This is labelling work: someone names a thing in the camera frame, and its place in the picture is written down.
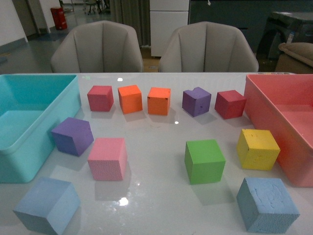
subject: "white table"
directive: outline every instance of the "white table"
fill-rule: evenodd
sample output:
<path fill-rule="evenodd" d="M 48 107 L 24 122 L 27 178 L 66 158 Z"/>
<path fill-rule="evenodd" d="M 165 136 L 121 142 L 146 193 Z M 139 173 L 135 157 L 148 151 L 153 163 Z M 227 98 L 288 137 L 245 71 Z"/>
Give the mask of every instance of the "white table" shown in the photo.
<path fill-rule="evenodd" d="M 37 235 L 12 212 L 41 176 L 70 181 L 81 205 L 64 235 L 243 235 L 246 232 L 236 195 L 244 177 L 281 178 L 300 210 L 287 235 L 311 235 L 313 188 L 290 185 L 279 165 L 271 171 L 241 168 L 236 144 L 241 129 L 253 128 L 246 115 L 223 120 L 214 110 L 216 93 L 244 93 L 244 73 L 106 73 L 80 74 L 82 108 L 77 118 L 90 122 L 94 138 L 124 137 L 128 152 L 121 182 L 94 181 L 87 163 L 92 145 L 81 157 L 53 150 L 28 184 L 0 184 L 0 234 Z M 117 88 L 138 85 L 143 111 L 123 115 Z M 93 85 L 113 86 L 110 112 L 91 112 L 87 92 Z M 182 108 L 182 92 L 201 87 L 212 93 L 210 111 L 191 117 Z M 168 116 L 147 113 L 151 87 L 171 88 Z M 225 158 L 222 180 L 190 185 L 184 165 L 186 141 L 216 139 Z"/>

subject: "orange cube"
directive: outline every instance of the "orange cube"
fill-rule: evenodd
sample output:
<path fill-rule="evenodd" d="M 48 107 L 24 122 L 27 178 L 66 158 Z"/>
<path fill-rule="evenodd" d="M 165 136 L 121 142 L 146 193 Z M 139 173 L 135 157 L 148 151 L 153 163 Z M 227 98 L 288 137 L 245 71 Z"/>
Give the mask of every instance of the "orange cube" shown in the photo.
<path fill-rule="evenodd" d="M 171 89 L 152 87 L 148 94 L 148 113 L 168 115 L 171 104 Z"/>
<path fill-rule="evenodd" d="M 118 88 L 118 97 L 123 114 L 142 110 L 142 96 L 137 85 Z"/>

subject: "sofa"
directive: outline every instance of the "sofa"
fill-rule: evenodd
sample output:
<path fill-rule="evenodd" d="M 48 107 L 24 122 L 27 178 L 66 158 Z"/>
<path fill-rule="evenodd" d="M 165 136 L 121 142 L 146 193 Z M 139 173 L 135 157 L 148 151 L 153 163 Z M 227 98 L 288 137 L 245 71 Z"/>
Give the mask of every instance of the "sofa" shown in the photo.
<path fill-rule="evenodd" d="M 283 53 L 279 56 L 275 72 L 313 73 L 312 43 L 281 43 L 278 48 Z"/>

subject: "dented cube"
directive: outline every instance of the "dented cube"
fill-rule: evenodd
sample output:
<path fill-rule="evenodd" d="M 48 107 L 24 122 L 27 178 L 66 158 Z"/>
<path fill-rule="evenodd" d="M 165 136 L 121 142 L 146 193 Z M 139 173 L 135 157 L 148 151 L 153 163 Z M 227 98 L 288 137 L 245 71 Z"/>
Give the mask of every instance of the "dented cube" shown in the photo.
<path fill-rule="evenodd" d="M 193 117 L 209 112 L 210 102 L 211 94 L 200 87 L 182 94 L 182 108 Z"/>

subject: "white cabinet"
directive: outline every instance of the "white cabinet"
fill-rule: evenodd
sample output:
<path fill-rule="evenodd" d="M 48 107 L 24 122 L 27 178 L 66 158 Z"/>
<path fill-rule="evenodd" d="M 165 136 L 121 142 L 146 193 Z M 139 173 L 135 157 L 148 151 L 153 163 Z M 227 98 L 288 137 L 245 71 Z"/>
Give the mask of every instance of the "white cabinet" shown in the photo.
<path fill-rule="evenodd" d="M 151 55 L 161 57 L 173 31 L 188 24 L 189 0 L 150 0 Z"/>

